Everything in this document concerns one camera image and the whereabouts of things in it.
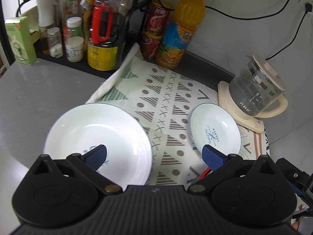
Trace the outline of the small white bakery plate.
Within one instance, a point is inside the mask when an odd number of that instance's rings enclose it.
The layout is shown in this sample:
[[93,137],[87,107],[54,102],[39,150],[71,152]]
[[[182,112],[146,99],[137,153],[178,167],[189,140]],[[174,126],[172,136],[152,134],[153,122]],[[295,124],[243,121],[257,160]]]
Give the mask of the small white bakery plate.
[[196,106],[189,116],[189,132],[192,142],[208,164],[212,155],[204,150],[205,145],[228,156],[239,154],[241,137],[233,117],[222,107],[213,103]]

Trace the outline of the large white plate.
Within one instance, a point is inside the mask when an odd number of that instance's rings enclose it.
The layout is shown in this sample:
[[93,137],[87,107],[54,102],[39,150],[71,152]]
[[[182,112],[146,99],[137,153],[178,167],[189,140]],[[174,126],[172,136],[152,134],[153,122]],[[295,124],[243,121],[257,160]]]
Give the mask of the large white plate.
[[43,152],[52,159],[64,159],[101,144],[107,157],[98,173],[123,189],[146,184],[152,169],[150,140],[132,115],[113,105],[90,103],[63,114],[50,129]]

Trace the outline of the cream kettle base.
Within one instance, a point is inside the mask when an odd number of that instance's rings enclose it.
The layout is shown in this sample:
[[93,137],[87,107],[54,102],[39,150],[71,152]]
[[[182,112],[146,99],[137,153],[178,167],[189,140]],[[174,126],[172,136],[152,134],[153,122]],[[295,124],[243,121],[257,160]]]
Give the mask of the cream kettle base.
[[262,120],[245,114],[235,104],[229,92],[229,84],[225,81],[220,81],[218,83],[218,100],[219,106],[225,109],[237,124],[259,134],[265,132]]

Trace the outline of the glass electric kettle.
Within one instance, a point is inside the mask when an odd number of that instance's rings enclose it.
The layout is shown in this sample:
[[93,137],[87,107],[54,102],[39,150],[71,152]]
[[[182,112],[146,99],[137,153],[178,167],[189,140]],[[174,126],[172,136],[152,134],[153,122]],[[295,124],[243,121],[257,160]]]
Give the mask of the glass electric kettle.
[[229,83],[232,102],[243,119],[272,118],[284,112],[288,100],[285,84],[279,73],[258,54],[249,59],[240,73]]

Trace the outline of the patterned white table cloth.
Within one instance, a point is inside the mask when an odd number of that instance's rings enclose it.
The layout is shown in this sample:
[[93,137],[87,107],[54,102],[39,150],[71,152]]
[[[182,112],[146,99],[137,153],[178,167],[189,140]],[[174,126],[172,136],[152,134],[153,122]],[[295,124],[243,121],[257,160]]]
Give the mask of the patterned white table cloth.
[[206,169],[192,142],[189,115],[202,103],[218,103],[218,93],[172,70],[143,60],[134,44],[122,66],[94,92],[90,103],[108,103],[130,113],[152,146],[148,185],[189,186]]

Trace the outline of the white label supplement bottle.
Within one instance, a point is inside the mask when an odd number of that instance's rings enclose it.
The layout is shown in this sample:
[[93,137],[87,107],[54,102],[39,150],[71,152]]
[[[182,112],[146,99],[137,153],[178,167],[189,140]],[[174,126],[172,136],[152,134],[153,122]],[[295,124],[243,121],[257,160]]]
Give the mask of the white label supplement bottle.
[[66,57],[76,63],[83,59],[84,36],[82,30],[82,19],[78,16],[67,19],[65,35]]

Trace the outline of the small glass spice jar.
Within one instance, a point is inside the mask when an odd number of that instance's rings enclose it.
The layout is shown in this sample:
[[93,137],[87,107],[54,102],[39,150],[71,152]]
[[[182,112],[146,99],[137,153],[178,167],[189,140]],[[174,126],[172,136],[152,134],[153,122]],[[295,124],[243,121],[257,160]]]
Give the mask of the small glass spice jar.
[[53,27],[47,31],[48,47],[51,57],[60,58],[63,56],[63,45],[60,34],[60,28]]

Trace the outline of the lower red soda can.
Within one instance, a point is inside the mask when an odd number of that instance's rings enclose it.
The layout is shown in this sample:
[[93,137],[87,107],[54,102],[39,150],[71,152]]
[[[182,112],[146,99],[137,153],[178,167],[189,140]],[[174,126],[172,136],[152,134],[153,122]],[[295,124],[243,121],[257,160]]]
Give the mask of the lower red soda can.
[[161,35],[152,34],[146,31],[143,32],[141,52],[144,59],[151,60],[156,56],[161,41]]

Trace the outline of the red soda can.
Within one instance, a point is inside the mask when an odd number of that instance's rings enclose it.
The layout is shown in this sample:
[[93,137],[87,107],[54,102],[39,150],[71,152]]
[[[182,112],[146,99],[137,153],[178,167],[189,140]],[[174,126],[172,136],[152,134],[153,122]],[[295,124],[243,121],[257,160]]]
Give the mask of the red soda can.
[[153,0],[148,9],[144,30],[154,35],[163,35],[170,12],[163,8],[157,0]]
[[161,41],[161,35],[152,34],[146,31],[143,32],[141,52],[144,59],[151,60],[156,56]]

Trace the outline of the green carton box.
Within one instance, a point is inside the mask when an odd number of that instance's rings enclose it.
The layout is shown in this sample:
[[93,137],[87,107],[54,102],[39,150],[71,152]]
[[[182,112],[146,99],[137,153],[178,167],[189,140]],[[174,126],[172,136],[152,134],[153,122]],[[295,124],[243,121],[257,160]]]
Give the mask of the green carton box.
[[5,28],[14,58],[18,63],[32,65],[36,60],[32,36],[26,16],[5,20]]

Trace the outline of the large dark soy sauce bottle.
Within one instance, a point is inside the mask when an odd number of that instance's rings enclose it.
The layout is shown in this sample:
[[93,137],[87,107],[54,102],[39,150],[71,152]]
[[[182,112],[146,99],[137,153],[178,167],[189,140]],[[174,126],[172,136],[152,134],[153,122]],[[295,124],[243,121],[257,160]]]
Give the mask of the large dark soy sauce bottle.
[[95,0],[87,47],[88,65],[99,71],[115,69],[121,29],[129,0]]

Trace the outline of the orange juice bottle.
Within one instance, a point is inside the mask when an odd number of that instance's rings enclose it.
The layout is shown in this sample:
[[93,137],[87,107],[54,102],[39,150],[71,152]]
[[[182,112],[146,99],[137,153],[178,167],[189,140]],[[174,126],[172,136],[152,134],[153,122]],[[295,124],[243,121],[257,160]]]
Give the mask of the orange juice bottle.
[[167,69],[175,69],[178,66],[204,16],[204,0],[178,2],[156,54],[157,65]]

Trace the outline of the red-label sauce bottle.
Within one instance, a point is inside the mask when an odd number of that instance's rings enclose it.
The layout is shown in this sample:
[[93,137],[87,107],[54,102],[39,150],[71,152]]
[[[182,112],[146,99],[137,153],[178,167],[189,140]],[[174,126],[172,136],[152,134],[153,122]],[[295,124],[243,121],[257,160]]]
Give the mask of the red-label sauce bottle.
[[65,0],[63,6],[63,38],[64,41],[67,38],[68,27],[67,27],[67,19],[71,17],[80,17],[81,9],[80,9],[80,1],[81,0]]

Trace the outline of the upper red soda can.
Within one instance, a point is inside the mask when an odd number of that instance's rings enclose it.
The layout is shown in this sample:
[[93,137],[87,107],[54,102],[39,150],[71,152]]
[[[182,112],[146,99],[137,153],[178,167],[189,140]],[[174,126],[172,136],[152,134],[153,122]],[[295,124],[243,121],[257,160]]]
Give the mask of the upper red soda can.
[[144,30],[154,35],[163,35],[170,12],[163,8],[157,0],[153,0],[148,9]]

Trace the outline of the white-capped oil dispenser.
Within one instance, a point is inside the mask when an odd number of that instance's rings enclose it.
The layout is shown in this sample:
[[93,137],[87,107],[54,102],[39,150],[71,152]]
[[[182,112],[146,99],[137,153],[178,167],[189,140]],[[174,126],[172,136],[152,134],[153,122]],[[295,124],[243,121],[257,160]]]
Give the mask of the white-capped oil dispenser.
[[49,54],[48,30],[55,26],[55,0],[36,0],[42,51]]

